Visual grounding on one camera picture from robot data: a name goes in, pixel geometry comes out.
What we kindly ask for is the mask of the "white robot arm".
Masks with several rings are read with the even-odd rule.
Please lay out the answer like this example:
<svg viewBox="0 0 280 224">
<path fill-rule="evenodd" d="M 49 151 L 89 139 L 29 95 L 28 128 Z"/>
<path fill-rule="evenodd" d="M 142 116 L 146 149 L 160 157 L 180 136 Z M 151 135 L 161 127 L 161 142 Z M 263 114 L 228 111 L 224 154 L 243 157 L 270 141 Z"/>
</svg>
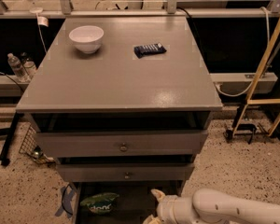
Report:
<svg viewBox="0 0 280 224">
<path fill-rule="evenodd" d="M 236 198 L 214 189 L 198 189 L 191 197 L 153 189 L 157 215 L 143 224 L 280 224 L 280 205 Z"/>
</svg>

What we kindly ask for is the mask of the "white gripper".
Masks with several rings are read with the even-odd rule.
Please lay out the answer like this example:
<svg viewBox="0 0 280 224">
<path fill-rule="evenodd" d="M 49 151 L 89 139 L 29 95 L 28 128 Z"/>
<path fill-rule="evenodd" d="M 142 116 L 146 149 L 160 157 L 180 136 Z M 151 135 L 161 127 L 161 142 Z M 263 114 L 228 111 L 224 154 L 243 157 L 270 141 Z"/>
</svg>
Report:
<svg viewBox="0 0 280 224">
<path fill-rule="evenodd" d="M 159 202 L 157 216 L 148 216 L 143 224 L 193 224 L 196 214 L 193 209 L 191 198 L 167 195 L 158 189 L 151 190 L 152 195 Z"/>
</svg>

